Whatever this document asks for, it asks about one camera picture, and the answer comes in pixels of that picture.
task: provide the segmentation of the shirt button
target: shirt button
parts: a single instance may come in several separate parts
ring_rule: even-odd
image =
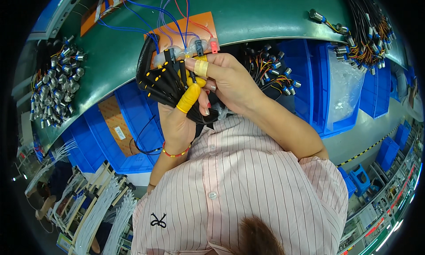
[[[208,194],[208,197],[212,200],[214,200],[215,198],[217,198],[217,194],[215,192],[210,192],[210,194]]]

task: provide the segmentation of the yellow black warning tape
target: yellow black warning tape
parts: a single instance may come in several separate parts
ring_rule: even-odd
[[[398,128],[398,126],[400,126],[400,125],[401,125],[401,123],[400,123],[399,125],[397,125],[397,126],[396,126],[396,127],[395,127],[392,131],[390,131],[390,133],[388,133],[387,135],[385,135],[385,136],[384,136],[384,138],[380,139],[378,142],[375,142],[375,144],[374,144],[374,145],[370,146],[369,148],[367,148],[367,149],[366,149],[366,150],[364,150],[363,152],[359,153],[359,154],[358,154],[358,155],[356,155],[355,157],[350,158],[350,159],[348,159],[347,161],[345,161],[345,162],[343,162],[343,163],[341,163],[341,164],[337,165],[337,167],[340,167],[340,166],[342,166],[343,164],[347,164],[348,162],[352,161],[353,159],[356,159],[357,157],[361,156],[361,155],[362,155],[362,154],[364,154],[365,152],[369,151],[370,149],[372,149],[372,147],[376,146],[378,143],[382,142],[385,138],[387,138],[387,137],[388,137],[391,133],[393,133],[393,131],[395,131],[395,130]]]

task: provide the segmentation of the person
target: person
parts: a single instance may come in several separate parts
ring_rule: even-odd
[[[391,72],[397,77],[399,100],[407,113],[418,122],[424,121],[422,99],[418,94],[418,81],[413,80],[413,87],[408,87],[404,69],[395,62],[391,62]]]
[[[62,193],[65,190],[69,179],[72,177],[72,174],[71,163],[58,161],[55,163],[55,167],[48,182],[39,181],[37,185],[28,194],[26,194],[26,197],[29,198],[37,191],[44,199],[43,207],[41,207],[40,210],[35,211],[35,217],[37,220],[41,220],[43,216],[47,214],[49,208],[53,208],[55,202],[62,198]]]
[[[230,54],[207,61],[185,59],[208,77],[201,91],[158,104],[165,142],[133,212],[131,254],[336,254],[348,190],[319,135]],[[197,99],[209,108],[208,90],[237,115],[194,140],[185,112]]]

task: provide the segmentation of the pink striped shirt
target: pink striped shirt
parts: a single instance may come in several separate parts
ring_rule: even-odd
[[[214,130],[204,127],[188,160],[140,199],[131,254],[214,249],[227,255],[239,247],[238,223],[256,215],[286,254],[333,255],[347,206],[346,184],[332,162],[298,162],[250,120],[231,116],[215,122]]]

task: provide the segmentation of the embroidered logo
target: embroidered logo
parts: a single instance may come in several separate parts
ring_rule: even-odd
[[[154,225],[158,225],[158,226],[160,226],[160,227],[162,227],[162,228],[165,228],[167,225],[165,224],[165,222],[163,221],[163,219],[165,218],[165,216],[166,216],[166,214],[164,213],[164,215],[162,216],[162,218],[161,218],[161,220],[158,220],[158,217],[154,214],[154,213],[152,213],[151,215],[153,215],[154,217],[155,217],[155,220],[153,220],[152,222],[151,222],[151,226],[154,226]]]

